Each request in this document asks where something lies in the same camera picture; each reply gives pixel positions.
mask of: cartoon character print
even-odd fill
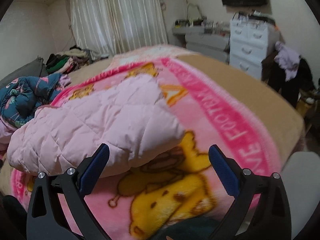
[[[188,94],[183,86],[177,85],[161,85],[160,89],[164,95],[164,98],[167,100],[167,105],[169,107],[174,106],[181,98]]]
[[[4,109],[8,109],[9,105],[13,104],[16,101],[16,98],[14,96],[10,97],[7,103],[5,104]]]
[[[49,78],[48,77],[41,77],[41,80],[43,80],[44,82],[46,82],[47,84],[49,83]]]
[[[73,92],[73,95],[69,98],[69,100],[73,100],[76,98],[83,98],[85,96],[90,95],[92,92],[94,92],[93,88],[94,84],[88,85],[84,88],[77,89]]]
[[[210,166],[208,154],[196,147],[193,131],[187,131],[178,146],[130,169],[108,205],[116,208],[121,197],[134,196],[129,231],[136,239],[145,240],[163,225],[196,217],[216,206],[200,173]]]
[[[35,176],[30,176],[30,178],[29,178],[29,180],[27,182],[27,190],[28,191],[26,192],[26,194],[28,192],[32,192],[32,189],[33,189],[33,186],[35,184],[35,181],[36,181],[36,177]]]
[[[7,86],[5,88],[9,88],[11,86],[11,84],[17,84],[19,81],[19,78],[16,78],[15,80],[11,81],[11,83],[7,84]]]
[[[148,74],[152,77],[157,77],[159,75],[159,69],[156,68],[152,62],[150,62],[143,65],[142,67],[130,70],[125,78],[136,77],[139,74]]]

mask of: blue floral blanket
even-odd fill
[[[39,106],[51,103],[61,92],[60,73],[47,77],[20,77],[0,90],[0,114],[20,128],[35,117]]]

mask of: beige bedsheet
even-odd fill
[[[297,143],[303,141],[302,117],[265,83],[205,56],[189,55],[180,56],[178,59],[204,72],[261,119],[279,149],[282,164],[292,152],[302,150],[303,143],[301,147],[295,149]],[[96,76],[106,70],[111,62],[112,59],[102,60],[69,74],[71,85],[80,84]],[[0,171],[0,192],[5,195],[10,194],[11,171],[8,162],[4,162]]]

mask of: white drawer chest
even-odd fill
[[[273,25],[257,21],[230,21],[230,65],[261,79],[262,65],[280,38]]]

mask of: drawer handle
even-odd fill
[[[249,67],[244,67],[244,66],[242,65],[242,63],[240,63],[240,68],[241,68],[243,71],[248,71],[248,69],[249,69]]]
[[[250,50],[245,50],[245,48],[241,49],[245,54],[250,54],[252,52],[252,49]]]
[[[255,33],[254,33],[253,36],[254,36],[256,39],[261,39],[262,34],[258,35],[258,34],[255,34]]]

